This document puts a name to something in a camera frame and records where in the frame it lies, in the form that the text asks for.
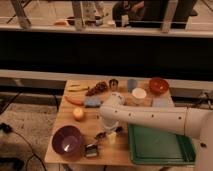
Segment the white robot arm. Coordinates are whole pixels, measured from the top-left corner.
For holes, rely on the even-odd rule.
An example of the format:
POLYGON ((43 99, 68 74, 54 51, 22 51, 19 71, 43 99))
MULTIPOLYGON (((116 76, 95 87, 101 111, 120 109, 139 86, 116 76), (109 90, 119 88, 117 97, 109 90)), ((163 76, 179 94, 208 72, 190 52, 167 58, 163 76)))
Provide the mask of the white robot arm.
POLYGON ((122 94, 112 93, 101 105, 107 122, 123 121, 199 141, 194 171, 213 171, 213 110, 187 107, 125 106, 122 94))

